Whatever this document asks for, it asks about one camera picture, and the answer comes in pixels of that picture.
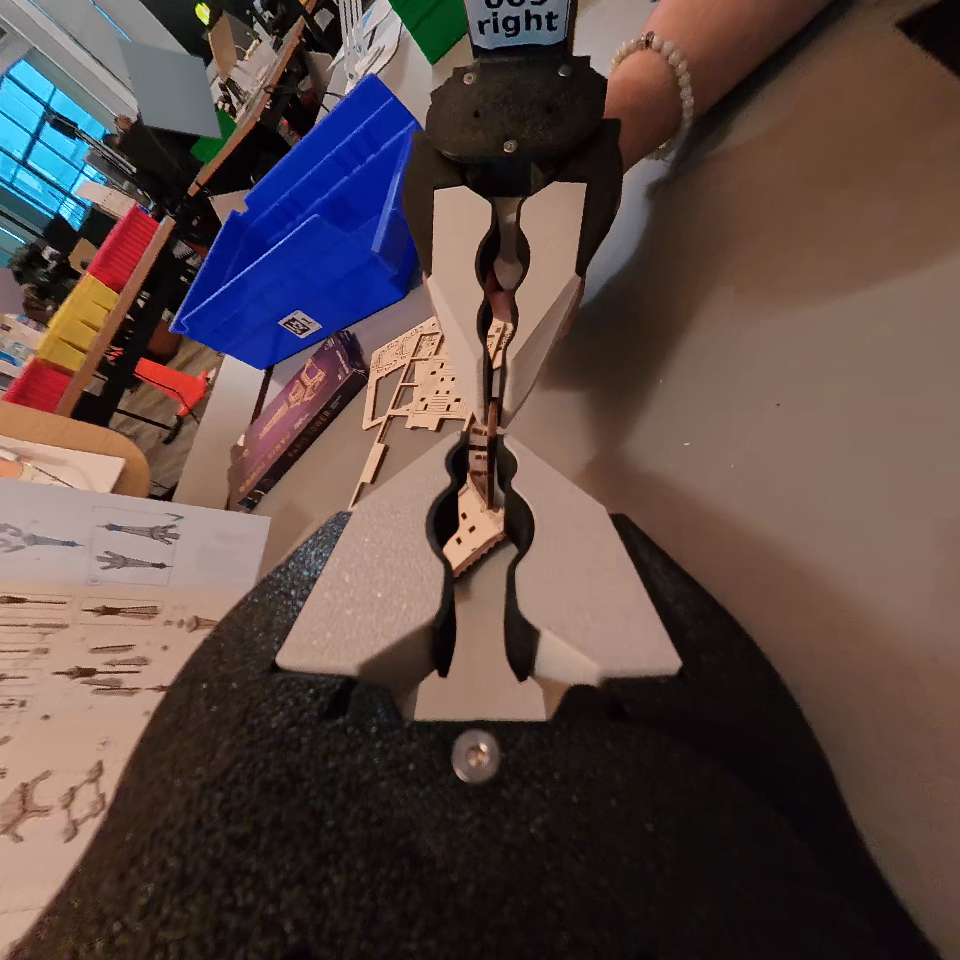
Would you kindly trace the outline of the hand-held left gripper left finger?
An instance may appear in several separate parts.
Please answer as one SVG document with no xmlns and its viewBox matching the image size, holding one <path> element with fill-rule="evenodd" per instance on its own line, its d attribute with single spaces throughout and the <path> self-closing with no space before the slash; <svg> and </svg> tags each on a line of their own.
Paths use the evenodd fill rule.
<svg viewBox="0 0 960 960">
<path fill-rule="evenodd" d="M 457 533 L 462 436 L 438 442 L 350 513 L 276 656 L 286 671 L 447 677 L 457 624 L 444 547 Z"/>
</svg>

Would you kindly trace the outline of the large green box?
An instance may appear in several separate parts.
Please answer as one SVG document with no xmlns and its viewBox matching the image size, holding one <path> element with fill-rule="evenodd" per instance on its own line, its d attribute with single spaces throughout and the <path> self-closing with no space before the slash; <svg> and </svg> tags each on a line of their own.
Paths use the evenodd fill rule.
<svg viewBox="0 0 960 960">
<path fill-rule="evenodd" d="M 389 3 L 430 66 L 437 66 L 468 33 L 464 1 Z"/>
</svg>

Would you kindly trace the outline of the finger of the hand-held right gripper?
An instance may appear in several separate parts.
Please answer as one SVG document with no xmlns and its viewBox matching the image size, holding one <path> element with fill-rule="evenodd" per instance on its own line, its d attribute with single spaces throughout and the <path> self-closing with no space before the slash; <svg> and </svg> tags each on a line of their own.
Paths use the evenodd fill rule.
<svg viewBox="0 0 960 960">
<path fill-rule="evenodd" d="M 587 186 L 553 182 L 530 198 L 495 198 L 498 258 L 515 280 L 513 333 L 500 372 L 497 422 L 509 425 L 531 394 L 578 305 L 577 272 Z"/>
<path fill-rule="evenodd" d="M 469 187 L 435 192 L 429 294 L 459 397 L 479 421 L 488 419 L 491 404 L 487 336 L 494 317 L 479 256 L 493 227 L 490 202 Z"/>
</svg>

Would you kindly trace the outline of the brown board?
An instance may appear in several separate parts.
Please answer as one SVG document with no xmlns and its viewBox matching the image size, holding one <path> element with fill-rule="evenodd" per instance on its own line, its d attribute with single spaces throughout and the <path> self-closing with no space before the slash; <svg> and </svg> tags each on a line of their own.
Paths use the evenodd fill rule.
<svg viewBox="0 0 960 960">
<path fill-rule="evenodd" d="M 127 437 L 106 427 L 1 401 L 1 435 L 46 447 L 123 459 L 114 494 L 149 498 L 150 468 L 144 454 Z"/>
</svg>

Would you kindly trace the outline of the large glass window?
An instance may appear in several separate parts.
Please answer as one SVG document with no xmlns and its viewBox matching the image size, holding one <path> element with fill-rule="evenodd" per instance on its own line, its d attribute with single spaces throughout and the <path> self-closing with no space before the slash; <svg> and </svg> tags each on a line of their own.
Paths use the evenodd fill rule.
<svg viewBox="0 0 960 960">
<path fill-rule="evenodd" d="M 54 130 L 49 113 L 75 122 L 93 138 L 107 132 L 27 59 L 20 59 L 1 85 L 2 264 L 57 217 L 80 228 L 91 207 L 80 196 L 81 187 L 108 183 L 87 162 L 88 146 Z"/>
</svg>

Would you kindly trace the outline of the wooden arch leg piece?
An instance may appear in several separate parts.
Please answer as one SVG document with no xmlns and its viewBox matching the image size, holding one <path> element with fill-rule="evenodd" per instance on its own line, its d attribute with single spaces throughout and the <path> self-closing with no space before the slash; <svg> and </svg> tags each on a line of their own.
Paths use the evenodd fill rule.
<svg viewBox="0 0 960 960">
<path fill-rule="evenodd" d="M 498 509 L 496 477 L 501 381 L 513 334 L 514 325 L 509 320 L 494 318 L 491 321 L 486 335 L 486 349 L 490 361 L 490 400 L 487 404 L 486 424 L 482 425 L 474 418 L 469 431 L 467 481 L 487 511 Z"/>
</svg>

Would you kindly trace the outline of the person's right forearm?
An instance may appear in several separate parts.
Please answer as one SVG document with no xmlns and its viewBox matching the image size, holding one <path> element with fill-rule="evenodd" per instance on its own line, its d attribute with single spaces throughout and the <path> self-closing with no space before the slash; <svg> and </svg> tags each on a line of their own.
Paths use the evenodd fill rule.
<svg viewBox="0 0 960 960">
<path fill-rule="evenodd" d="M 630 55 L 650 52 L 660 57 L 678 82 L 680 126 L 656 151 L 664 155 L 678 151 L 701 116 L 828 5 L 827 1 L 661 2 L 647 21 L 642 46 Z"/>
</svg>

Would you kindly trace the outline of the small green box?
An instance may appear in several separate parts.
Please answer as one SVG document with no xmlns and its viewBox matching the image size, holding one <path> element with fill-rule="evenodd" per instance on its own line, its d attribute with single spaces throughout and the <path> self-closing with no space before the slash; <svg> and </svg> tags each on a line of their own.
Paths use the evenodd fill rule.
<svg viewBox="0 0 960 960">
<path fill-rule="evenodd" d="M 224 149 L 237 129 L 236 120 L 228 111 L 217 108 L 216 115 L 219 132 L 215 136 L 198 138 L 190 149 L 191 156 L 200 164 L 212 162 Z"/>
</svg>

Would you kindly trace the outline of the orange plastic stand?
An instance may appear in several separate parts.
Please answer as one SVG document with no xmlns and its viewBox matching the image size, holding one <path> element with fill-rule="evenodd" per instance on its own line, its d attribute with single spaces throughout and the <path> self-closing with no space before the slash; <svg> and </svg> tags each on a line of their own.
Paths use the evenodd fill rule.
<svg viewBox="0 0 960 960">
<path fill-rule="evenodd" d="M 210 374 L 206 371 L 193 376 L 145 358 L 137 363 L 134 374 L 177 402 L 176 416 L 182 421 L 195 416 L 197 407 L 210 390 Z"/>
</svg>

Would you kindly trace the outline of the rack of red yellow bins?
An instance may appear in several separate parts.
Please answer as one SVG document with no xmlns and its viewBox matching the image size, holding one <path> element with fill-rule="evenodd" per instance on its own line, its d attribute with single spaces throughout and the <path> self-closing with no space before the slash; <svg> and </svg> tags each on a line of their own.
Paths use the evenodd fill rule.
<svg viewBox="0 0 960 960">
<path fill-rule="evenodd" d="M 171 238 L 176 221 L 134 205 L 114 225 L 2 402 L 73 416 Z"/>
</svg>

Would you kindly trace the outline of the person's right hand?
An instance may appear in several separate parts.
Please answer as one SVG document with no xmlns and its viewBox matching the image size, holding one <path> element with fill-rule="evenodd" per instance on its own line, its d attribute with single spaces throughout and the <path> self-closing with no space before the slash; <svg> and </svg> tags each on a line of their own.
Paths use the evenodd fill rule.
<svg viewBox="0 0 960 960">
<path fill-rule="evenodd" d="M 608 79 L 605 118 L 620 122 L 619 150 L 628 172 L 671 140 L 681 126 L 674 71 L 650 52 L 627 57 Z"/>
</svg>

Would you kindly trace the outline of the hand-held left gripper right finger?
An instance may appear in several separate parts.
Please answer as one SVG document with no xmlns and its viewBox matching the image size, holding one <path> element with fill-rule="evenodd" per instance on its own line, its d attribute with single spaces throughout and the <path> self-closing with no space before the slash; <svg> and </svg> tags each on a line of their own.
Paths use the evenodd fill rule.
<svg viewBox="0 0 960 960">
<path fill-rule="evenodd" d="M 671 677 L 682 660 L 606 508 L 501 435 L 505 646 L 514 676 L 562 686 Z"/>
</svg>

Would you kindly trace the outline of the blue plastic bin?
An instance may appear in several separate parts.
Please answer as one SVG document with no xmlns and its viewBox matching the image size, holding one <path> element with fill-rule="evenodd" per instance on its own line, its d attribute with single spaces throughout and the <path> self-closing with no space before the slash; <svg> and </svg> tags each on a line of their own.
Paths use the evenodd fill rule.
<svg viewBox="0 0 960 960">
<path fill-rule="evenodd" d="M 258 370 L 404 299 L 402 182 L 421 129 L 362 79 L 231 212 L 171 330 Z"/>
</svg>

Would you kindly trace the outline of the wooden puzzle parts sheet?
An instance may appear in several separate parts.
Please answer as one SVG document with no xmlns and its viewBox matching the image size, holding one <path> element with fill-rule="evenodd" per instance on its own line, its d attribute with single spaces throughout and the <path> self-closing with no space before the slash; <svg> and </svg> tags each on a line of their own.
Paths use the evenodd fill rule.
<svg viewBox="0 0 960 960">
<path fill-rule="evenodd" d="M 437 318 L 427 318 L 380 346 L 370 360 L 362 422 L 364 430 L 377 429 L 377 434 L 349 509 L 354 509 L 366 487 L 376 481 L 393 421 L 404 421 L 407 429 L 436 432 L 449 421 L 468 430 L 472 417 L 458 390 Z"/>
</svg>

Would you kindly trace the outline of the purple puzzle box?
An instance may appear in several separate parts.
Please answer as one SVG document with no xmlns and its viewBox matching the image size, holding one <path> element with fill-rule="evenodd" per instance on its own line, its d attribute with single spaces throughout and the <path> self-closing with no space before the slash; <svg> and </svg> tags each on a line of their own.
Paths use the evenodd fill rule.
<svg viewBox="0 0 960 960">
<path fill-rule="evenodd" d="M 227 507 L 251 513 L 368 384 L 356 336 L 322 342 L 231 450 Z"/>
</svg>

